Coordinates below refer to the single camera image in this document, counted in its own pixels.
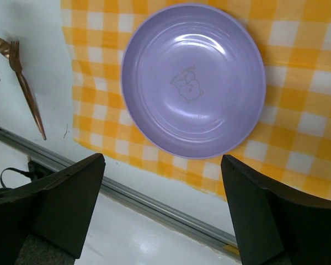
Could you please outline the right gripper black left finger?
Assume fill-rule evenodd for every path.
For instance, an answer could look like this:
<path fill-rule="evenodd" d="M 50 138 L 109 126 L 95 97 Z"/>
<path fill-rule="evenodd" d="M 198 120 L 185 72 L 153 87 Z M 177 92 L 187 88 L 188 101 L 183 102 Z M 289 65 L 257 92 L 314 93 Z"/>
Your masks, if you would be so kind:
<path fill-rule="evenodd" d="M 0 264 L 74 264 L 105 169 L 95 153 L 18 188 L 0 188 Z"/>

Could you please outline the purple plastic plate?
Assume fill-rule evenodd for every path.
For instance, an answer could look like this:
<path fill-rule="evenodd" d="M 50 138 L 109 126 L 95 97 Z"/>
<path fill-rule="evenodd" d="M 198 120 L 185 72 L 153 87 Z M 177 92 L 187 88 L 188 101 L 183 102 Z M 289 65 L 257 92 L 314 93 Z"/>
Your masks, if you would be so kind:
<path fill-rule="evenodd" d="M 179 157 L 211 158 L 239 146 L 257 125 L 265 68 L 239 20 L 206 4 L 175 4 L 133 33 L 121 89 L 150 142 Z"/>

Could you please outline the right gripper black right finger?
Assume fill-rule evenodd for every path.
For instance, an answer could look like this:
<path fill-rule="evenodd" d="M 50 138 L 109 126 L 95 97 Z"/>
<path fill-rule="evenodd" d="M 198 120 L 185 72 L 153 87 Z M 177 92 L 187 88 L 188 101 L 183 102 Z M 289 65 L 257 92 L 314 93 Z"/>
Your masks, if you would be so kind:
<path fill-rule="evenodd" d="M 222 157 L 221 171 L 242 264 L 331 264 L 331 200 L 231 155 Z"/>

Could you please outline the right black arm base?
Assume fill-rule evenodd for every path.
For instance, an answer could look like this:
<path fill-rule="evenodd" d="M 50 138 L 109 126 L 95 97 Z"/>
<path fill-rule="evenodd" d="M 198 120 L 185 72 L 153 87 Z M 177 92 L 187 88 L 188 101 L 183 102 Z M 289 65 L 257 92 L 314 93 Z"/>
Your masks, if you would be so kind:
<path fill-rule="evenodd" d="M 7 167 L 0 173 L 0 185 L 2 188 L 13 189 L 43 179 L 53 174 L 53 170 L 37 163 L 29 161 L 26 169 Z"/>

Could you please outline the yellow white checkered cloth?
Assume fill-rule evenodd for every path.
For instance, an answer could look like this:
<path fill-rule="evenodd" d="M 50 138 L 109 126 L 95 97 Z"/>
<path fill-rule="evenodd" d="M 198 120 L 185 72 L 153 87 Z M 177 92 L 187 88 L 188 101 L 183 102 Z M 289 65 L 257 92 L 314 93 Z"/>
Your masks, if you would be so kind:
<path fill-rule="evenodd" d="M 61 1 L 72 57 L 73 139 L 93 151 L 225 196 L 220 158 L 187 160 L 151 144 L 120 90 L 131 34 L 172 1 Z M 231 155 L 278 181 L 331 200 L 331 1 L 208 1 L 258 45 L 267 90 L 260 121 Z"/>

